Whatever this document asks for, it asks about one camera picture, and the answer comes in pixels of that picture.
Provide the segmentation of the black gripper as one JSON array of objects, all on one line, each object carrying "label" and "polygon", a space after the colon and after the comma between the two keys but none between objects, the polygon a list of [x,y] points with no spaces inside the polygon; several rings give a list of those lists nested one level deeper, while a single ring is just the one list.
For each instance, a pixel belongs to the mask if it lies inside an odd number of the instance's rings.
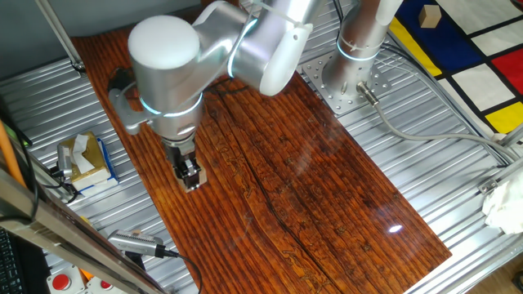
[{"label": "black gripper", "polygon": [[192,140],[164,140],[163,147],[168,161],[178,180],[182,180],[186,190],[200,186],[201,167],[195,161],[195,145]]}]

